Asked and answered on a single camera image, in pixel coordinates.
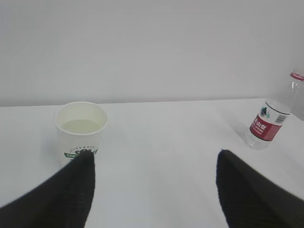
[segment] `cup rim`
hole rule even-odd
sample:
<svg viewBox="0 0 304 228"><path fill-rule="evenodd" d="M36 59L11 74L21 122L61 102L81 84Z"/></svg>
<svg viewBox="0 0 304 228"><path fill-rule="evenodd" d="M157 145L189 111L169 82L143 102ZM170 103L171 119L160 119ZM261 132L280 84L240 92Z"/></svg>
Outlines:
<svg viewBox="0 0 304 228"><path fill-rule="evenodd" d="M81 133L73 133L73 132L69 132L65 129L63 129L62 127L60 127L58 124L57 124L57 116L59 114L60 111L62 111L62 109L64 109L66 106L69 106L69 105L72 105L72 104L77 104L77 103L86 103L86 104L91 104L91 105L94 105L96 107L98 107L99 109L101 109L105 116L106 116L106 122L104 124L104 126L102 128L100 128L98 131L95 131L95 132L91 132L91 133L84 133L84 134L81 134ZM108 117L108 114L102 109L102 107L100 107L98 104L95 104L93 102L87 102L87 101L75 101L75 102L70 102L70 103L67 103L65 105L63 105L55 114L55 119L54 119L54 122L55 122L55 126L57 129L61 130L62 132L66 133L66 134L69 134L69 135L75 135L75 136L90 136L90 135L93 135L93 134L97 134L99 132L101 132L105 127L106 125L108 124L108 121L109 121L109 117Z"/></svg>

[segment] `bottle cap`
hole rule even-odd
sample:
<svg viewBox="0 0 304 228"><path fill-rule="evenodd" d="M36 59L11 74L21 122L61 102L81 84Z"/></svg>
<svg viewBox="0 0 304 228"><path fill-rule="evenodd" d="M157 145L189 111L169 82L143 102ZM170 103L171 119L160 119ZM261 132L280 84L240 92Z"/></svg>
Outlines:
<svg viewBox="0 0 304 228"><path fill-rule="evenodd" d="M304 81L304 69L294 69L290 76L297 80Z"/></svg>

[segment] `plastic water bottle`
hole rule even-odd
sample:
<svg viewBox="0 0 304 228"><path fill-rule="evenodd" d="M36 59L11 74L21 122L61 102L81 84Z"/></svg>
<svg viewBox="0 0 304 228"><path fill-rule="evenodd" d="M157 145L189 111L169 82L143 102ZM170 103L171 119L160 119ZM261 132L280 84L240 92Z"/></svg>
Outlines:
<svg viewBox="0 0 304 228"><path fill-rule="evenodd" d="M271 143L300 99L302 81L304 70L295 69L286 84L266 100L245 134L245 142L249 146L261 150Z"/></svg>

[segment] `white paper cup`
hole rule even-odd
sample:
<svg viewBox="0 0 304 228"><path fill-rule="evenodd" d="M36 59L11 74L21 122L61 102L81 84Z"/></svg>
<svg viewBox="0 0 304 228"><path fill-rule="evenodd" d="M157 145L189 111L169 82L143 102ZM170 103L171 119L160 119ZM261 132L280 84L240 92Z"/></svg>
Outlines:
<svg viewBox="0 0 304 228"><path fill-rule="evenodd" d="M99 128L90 133L74 133L63 128L64 124L73 120L90 120ZM64 166L81 152L91 151L96 154L101 141L101 133L108 122L105 111L97 104L90 102L73 102L58 110L55 125L58 134L58 152Z"/></svg>

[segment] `white table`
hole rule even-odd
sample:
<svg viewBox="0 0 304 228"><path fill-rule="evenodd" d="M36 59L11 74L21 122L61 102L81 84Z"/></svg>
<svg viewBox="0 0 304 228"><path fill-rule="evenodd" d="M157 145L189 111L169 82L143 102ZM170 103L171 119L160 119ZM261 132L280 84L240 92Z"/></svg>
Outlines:
<svg viewBox="0 0 304 228"><path fill-rule="evenodd" d="M263 151L239 134L263 99L102 104L109 115L95 157L87 228L226 228L215 184L217 155L230 149L304 199L304 123L291 116ZM0 108L0 205L60 169L59 106Z"/></svg>

